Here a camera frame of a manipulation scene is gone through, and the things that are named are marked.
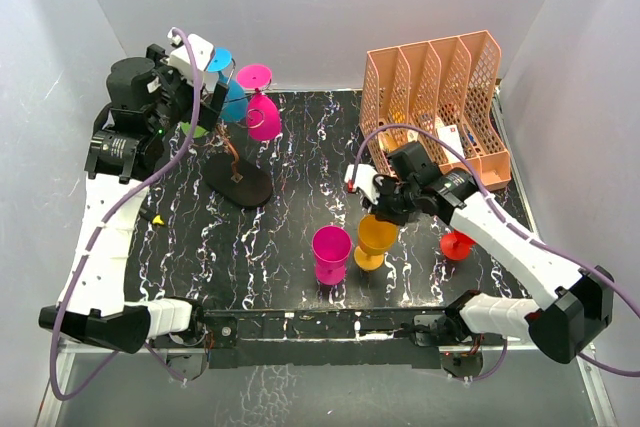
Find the green wine glass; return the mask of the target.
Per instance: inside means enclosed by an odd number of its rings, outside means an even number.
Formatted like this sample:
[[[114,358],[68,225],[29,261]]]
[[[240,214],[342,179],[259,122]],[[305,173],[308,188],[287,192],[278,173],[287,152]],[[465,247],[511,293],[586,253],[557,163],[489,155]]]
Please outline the green wine glass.
[[[181,122],[180,123],[180,127],[181,127],[181,130],[183,131],[185,136],[187,136],[189,134],[189,132],[191,131],[191,125],[189,123]],[[205,128],[197,125],[195,127],[194,132],[193,132],[193,138],[194,139],[201,138],[201,137],[204,137],[205,135],[207,135],[208,133],[209,133],[208,130],[206,130]]]

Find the blue wine glass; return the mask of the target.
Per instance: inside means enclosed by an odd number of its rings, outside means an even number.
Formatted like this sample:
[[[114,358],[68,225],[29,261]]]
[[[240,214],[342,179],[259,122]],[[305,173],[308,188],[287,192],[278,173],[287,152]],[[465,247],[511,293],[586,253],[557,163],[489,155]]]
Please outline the blue wine glass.
[[[248,110],[248,99],[244,89],[233,79],[236,61],[231,52],[216,47],[205,72],[217,73],[218,80],[227,88],[220,117],[227,123],[239,123],[245,119]]]

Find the orange wine glass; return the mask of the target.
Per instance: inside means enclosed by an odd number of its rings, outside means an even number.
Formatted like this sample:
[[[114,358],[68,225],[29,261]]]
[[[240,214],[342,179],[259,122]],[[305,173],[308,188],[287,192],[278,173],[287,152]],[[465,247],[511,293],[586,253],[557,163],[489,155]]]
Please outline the orange wine glass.
[[[374,271],[384,262],[386,253],[396,242],[398,227],[391,222],[366,215],[359,223],[357,246],[354,250],[356,265],[364,271]]]

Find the magenta wine glass back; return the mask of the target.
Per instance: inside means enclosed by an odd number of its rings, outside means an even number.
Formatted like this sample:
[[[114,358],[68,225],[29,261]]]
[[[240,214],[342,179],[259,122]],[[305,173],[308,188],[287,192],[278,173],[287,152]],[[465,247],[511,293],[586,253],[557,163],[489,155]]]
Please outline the magenta wine glass back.
[[[273,140],[281,133],[281,118],[274,101],[264,93],[272,80],[271,69],[264,64],[250,64],[238,72],[236,80],[253,93],[246,113],[249,136],[261,142]]]

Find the red wine glass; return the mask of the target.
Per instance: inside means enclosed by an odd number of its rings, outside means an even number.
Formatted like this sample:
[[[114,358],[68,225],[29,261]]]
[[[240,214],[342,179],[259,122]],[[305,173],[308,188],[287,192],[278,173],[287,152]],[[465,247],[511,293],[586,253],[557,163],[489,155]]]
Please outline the red wine glass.
[[[456,230],[445,234],[440,240],[443,255],[453,261],[466,259],[475,244],[472,238]]]

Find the metal wine glass rack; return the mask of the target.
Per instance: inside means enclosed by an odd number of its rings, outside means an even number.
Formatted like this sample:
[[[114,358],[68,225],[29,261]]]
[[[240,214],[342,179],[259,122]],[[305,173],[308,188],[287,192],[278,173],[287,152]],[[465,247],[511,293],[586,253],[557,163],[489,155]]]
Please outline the metal wine glass rack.
[[[236,68],[234,80],[241,69]],[[244,92],[249,102],[253,93],[245,89]],[[213,130],[208,131],[217,130],[218,122]],[[273,194],[270,174],[240,156],[236,147],[223,132],[219,132],[218,137],[225,149],[211,153],[206,159],[203,174],[205,184],[238,207],[257,209],[264,206]]]

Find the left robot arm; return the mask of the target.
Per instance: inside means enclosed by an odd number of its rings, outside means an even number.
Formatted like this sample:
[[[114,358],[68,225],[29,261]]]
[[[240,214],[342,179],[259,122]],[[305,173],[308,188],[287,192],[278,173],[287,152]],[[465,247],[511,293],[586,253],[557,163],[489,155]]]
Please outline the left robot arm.
[[[164,139],[193,112],[194,76],[215,81],[214,46],[190,35],[190,46],[166,52],[156,44],[142,57],[114,63],[106,78],[109,103],[94,122],[85,162],[86,201],[74,265],[56,304],[38,323],[54,339],[135,353],[150,339],[173,334],[194,346],[206,334],[202,308],[168,298],[128,302],[124,281],[142,203],[158,178]]]

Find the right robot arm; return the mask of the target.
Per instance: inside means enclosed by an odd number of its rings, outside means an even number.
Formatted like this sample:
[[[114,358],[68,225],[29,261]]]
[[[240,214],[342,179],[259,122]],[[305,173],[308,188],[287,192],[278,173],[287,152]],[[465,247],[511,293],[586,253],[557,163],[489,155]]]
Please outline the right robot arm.
[[[467,170],[446,174],[418,142],[389,157],[395,174],[372,172],[357,185],[379,221],[397,226],[414,214],[433,216],[458,240],[470,240],[527,290],[526,299],[468,291],[446,309],[447,335],[466,344],[479,334],[532,342],[551,360],[568,364],[612,320],[613,278],[603,267],[582,266],[554,251],[498,205]]]

